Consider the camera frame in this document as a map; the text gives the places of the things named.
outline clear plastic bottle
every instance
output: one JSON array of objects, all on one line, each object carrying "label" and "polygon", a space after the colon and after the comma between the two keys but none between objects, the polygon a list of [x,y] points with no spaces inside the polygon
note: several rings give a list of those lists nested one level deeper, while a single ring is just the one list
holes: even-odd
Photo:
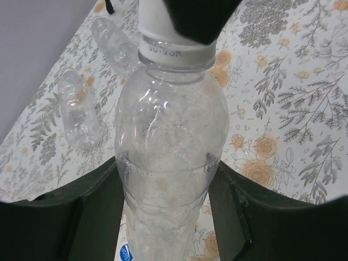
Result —
[{"label": "clear plastic bottle", "polygon": [[140,0],[139,9],[145,67],[129,78],[116,108],[128,244],[134,260],[184,261],[226,141],[227,104],[207,71],[215,43],[176,35],[161,0]]},{"label": "clear plastic bottle", "polygon": [[67,143],[80,150],[90,150],[98,145],[102,128],[93,95],[75,69],[64,70],[58,81],[58,97]]},{"label": "clear plastic bottle", "polygon": [[114,22],[97,17],[92,23],[91,31],[99,49],[117,75],[128,78],[141,66],[137,47]]}]

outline gray floor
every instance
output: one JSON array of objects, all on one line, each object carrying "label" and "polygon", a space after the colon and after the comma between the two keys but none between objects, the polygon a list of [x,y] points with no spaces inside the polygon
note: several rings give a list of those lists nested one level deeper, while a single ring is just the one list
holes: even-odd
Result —
[{"label": "gray floor", "polygon": [[0,0],[0,143],[97,0]]}]

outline floral tablecloth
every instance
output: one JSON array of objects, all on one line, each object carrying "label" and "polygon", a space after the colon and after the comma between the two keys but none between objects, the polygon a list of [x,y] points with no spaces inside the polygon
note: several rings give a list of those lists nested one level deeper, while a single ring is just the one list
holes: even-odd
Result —
[{"label": "floral tablecloth", "polygon": [[[114,3],[110,16],[131,39],[138,0]],[[114,155],[114,110],[125,82],[94,42],[90,25],[108,16],[98,2],[0,147],[0,199],[18,201],[60,187]],[[250,0],[218,40],[212,74],[229,113],[222,160],[288,197],[323,203],[345,194],[348,175],[348,1]],[[65,141],[57,101],[61,69],[72,66],[95,93],[101,144],[89,152]],[[115,260],[126,242],[122,220]],[[188,260],[218,260],[209,199]]]}]

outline blue label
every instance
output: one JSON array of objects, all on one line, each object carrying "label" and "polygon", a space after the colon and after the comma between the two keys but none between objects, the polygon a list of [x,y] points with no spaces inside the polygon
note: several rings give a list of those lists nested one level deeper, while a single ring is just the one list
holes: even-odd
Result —
[{"label": "blue label", "polygon": [[133,261],[133,256],[129,250],[128,244],[121,247],[120,257],[122,261]]}]

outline transparent bottle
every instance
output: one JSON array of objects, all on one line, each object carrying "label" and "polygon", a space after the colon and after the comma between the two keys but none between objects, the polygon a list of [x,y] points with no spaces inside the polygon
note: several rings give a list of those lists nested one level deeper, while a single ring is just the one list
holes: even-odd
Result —
[{"label": "transparent bottle", "polygon": [[91,31],[99,49],[117,75],[128,78],[141,66],[137,47],[114,22],[97,17],[92,23]]},{"label": "transparent bottle", "polygon": [[75,69],[63,71],[58,80],[58,98],[67,143],[80,150],[90,150],[98,145],[102,128],[93,95]]},{"label": "transparent bottle", "polygon": [[184,261],[227,138],[227,104],[207,71],[216,43],[176,35],[161,0],[140,0],[139,9],[145,66],[131,75],[116,108],[128,244],[134,260]]}]

